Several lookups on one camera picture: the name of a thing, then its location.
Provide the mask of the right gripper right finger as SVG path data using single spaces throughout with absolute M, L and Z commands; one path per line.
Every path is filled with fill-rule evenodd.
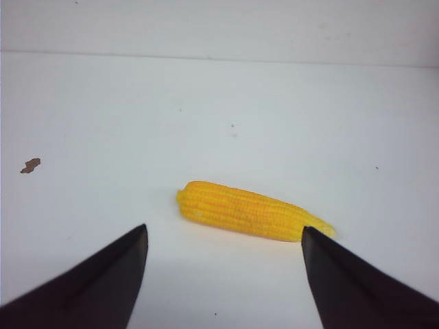
M 437 328 L 438 302 L 314 227 L 302 231 L 308 283 L 324 328 Z

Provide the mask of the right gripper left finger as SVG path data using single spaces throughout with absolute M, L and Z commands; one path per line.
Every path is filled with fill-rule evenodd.
M 62 275 L 1 307 L 2 328 L 127 328 L 147 258 L 135 227 Z

